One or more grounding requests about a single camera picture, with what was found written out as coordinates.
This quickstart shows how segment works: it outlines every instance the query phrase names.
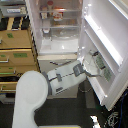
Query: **door shelf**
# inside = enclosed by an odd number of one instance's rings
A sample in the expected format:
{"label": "door shelf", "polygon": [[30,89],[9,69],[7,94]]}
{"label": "door shelf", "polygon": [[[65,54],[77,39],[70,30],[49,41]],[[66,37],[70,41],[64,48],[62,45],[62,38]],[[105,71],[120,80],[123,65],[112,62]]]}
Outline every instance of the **door shelf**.
{"label": "door shelf", "polygon": [[98,25],[94,22],[94,20],[92,19],[91,16],[85,16],[85,20],[88,22],[88,24],[90,25],[92,30],[95,32],[96,36],[99,38],[100,42],[104,46],[104,49],[108,51],[108,53],[110,54],[112,59],[115,61],[116,65],[118,65],[118,67],[120,67],[123,62],[123,58],[118,53],[118,51],[114,48],[114,46],[109,41],[109,39],[106,37],[106,35],[103,33],[102,29],[98,27]]}
{"label": "door shelf", "polygon": [[93,44],[96,46],[97,50],[102,54],[102,57],[106,61],[107,65],[110,67],[111,71],[116,75],[118,73],[119,66],[108,53],[107,49],[104,47],[100,39],[97,38],[96,35],[94,35],[95,33],[92,29],[86,30],[85,32],[90,38],[90,40],[93,42]]}

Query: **shelf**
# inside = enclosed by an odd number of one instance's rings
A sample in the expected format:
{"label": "shelf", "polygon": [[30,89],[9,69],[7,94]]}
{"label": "shelf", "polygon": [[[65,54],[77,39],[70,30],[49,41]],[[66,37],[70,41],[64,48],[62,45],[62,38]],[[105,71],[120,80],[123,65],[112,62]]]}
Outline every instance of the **shelf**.
{"label": "shelf", "polygon": [[81,9],[74,8],[74,9],[53,9],[51,11],[39,11],[39,13],[48,13],[48,12],[80,12]]}
{"label": "shelf", "polygon": [[51,19],[43,20],[42,28],[79,28],[80,25],[76,19],[63,19],[61,21],[54,21]]}
{"label": "shelf", "polygon": [[39,55],[77,53],[78,39],[70,40],[43,40]]}
{"label": "shelf", "polygon": [[112,59],[120,67],[122,62],[123,62],[123,58],[118,53],[118,51],[114,48],[114,46],[109,41],[109,39],[106,37],[106,35],[102,32],[101,28],[98,27],[98,25],[94,22],[94,20],[92,19],[91,16],[85,16],[85,20],[88,22],[88,24],[90,25],[92,30],[95,32],[96,36],[101,41],[102,45],[104,46],[104,49],[109,52],[109,54],[111,55]]}

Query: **refrigerator door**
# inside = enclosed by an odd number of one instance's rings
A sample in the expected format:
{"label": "refrigerator door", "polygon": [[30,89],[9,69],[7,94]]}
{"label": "refrigerator door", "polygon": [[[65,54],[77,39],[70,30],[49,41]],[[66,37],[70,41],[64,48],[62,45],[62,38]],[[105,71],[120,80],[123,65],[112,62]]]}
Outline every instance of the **refrigerator door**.
{"label": "refrigerator door", "polygon": [[83,63],[90,50],[98,51],[93,59],[103,73],[88,79],[100,104],[108,110],[128,86],[127,33],[128,15],[122,6],[113,0],[83,1],[78,59]]}

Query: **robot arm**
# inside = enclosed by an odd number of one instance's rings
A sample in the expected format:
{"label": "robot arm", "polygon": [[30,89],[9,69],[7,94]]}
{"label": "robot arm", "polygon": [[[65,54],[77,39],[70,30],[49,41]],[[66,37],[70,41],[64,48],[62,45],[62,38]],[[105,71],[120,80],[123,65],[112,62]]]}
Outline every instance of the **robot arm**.
{"label": "robot arm", "polygon": [[43,105],[48,95],[57,95],[78,85],[86,79],[86,74],[100,75],[92,56],[84,64],[75,61],[46,73],[26,72],[18,81],[12,128],[38,128],[34,121],[35,110]]}

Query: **refrigerator shelf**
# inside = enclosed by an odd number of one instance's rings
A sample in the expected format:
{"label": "refrigerator shelf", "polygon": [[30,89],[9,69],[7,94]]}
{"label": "refrigerator shelf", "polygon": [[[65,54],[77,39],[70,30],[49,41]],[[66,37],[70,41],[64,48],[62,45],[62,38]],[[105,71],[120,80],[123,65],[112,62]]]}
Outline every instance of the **refrigerator shelf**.
{"label": "refrigerator shelf", "polygon": [[54,20],[43,20],[42,28],[79,28],[80,25],[77,22],[77,19],[63,19],[61,21],[54,21]]}
{"label": "refrigerator shelf", "polygon": [[123,58],[118,53],[118,51],[115,49],[115,47],[112,45],[112,43],[109,41],[109,39],[106,37],[106,35],[103,33],[101,28],[98,27],[98,25],[94,22],[94,20],[92,19],[91,16],[85,16],[85,20],[88,22],[90,27],[93,29],[96,36],[99,38],[100,42],[104,46],[104,49],[109,52],[112,59],[116,62],[118,67],[120,67],[123,62]]}
{"label": "refrigerator shelf", "polygon": [[53,25],[49,27],[42,27],[42,28],[51,28],[51,29],[56,29],[56,28],[79,28],[79,25]]}
{"label": "refrigerator shelf", "polygon": [[81,12],[81,9],[74,8],[74,9],[52,9],[47,11],[39,11],[39,13],[48,13],[48,12]]}
{"label": "refrigerator shelf", "polygon": [[79,37],[79,29],[78,28],[67,28],[67,29],[62,29],[62,28],[57,28],[57,29],[50,29],[49,33],[44,33],[43,32],[43,37],[45,39],[50,39],[52,40],[73,40],[73,39],[78,39]]}
{"label": "refrigerator shelf", "polygon": [[78,50],[78,39],[72,39],[72,40],[44,39],[42,40],[42,45],[39,55],[77,53],[77,50]]}

